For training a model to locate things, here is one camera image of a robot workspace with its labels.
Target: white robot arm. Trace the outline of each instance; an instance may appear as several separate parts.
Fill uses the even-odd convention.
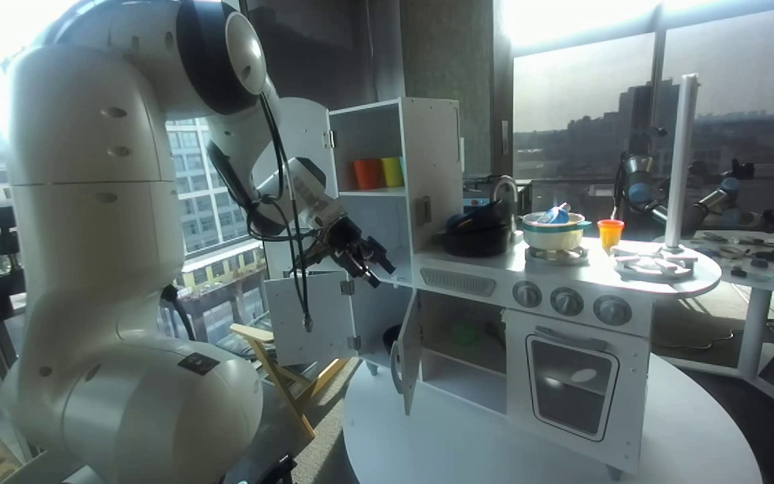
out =
[[[322,255],[353,276],[390,269],[308,163],[282,159],[264,191],[251,184],[273,99],[252,24],[210,0],[80,3],[11,69],[26,335],[6,402],[52,462],[104,481],[221,481],[260,423],[251,364],[155,335],[158,294],[182,267],[163,122],[210,122],[213,163],[257,231],[307,219],[318,237],[296,269]]]

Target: oven knob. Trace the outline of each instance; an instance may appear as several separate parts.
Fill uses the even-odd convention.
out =
[[[605,325],[626,325],[632,321],[632,306],[616,296],[596,300],[593,312]]]
[[[515,304],[522,304],[522,306],[540,306],[544,290],[540,290],[534,282],[519,282],[519,285],[514,288],[514,300],[515,300]]]
[[[569,288],[560,288],[550,294],[550,306],[560,315],[578,315],[584,311],[584,300],[581,300],[581,294],[576,294]]]

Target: oven door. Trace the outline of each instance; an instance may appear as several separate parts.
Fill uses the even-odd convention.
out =
[[[601,339],[534,329],[523,339],[530,402],[540,423],[601,441],[619,379],[619,358]]]

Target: round white table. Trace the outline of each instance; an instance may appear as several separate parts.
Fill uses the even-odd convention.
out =
[[[406,415],[388,368],[355,371],[343,402],[343,441],[361,484],[616,481],[607,465],[534,440],[502,415],[425,383],[416,386]],[[619,481],[761,484],[761,468],[725,410],[652,355],[640,472]]]

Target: toy stove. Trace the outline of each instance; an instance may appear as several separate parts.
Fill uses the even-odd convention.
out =
[[[509,418],[612,472],[640,465],[652,296],[527,273],[506,304]]]

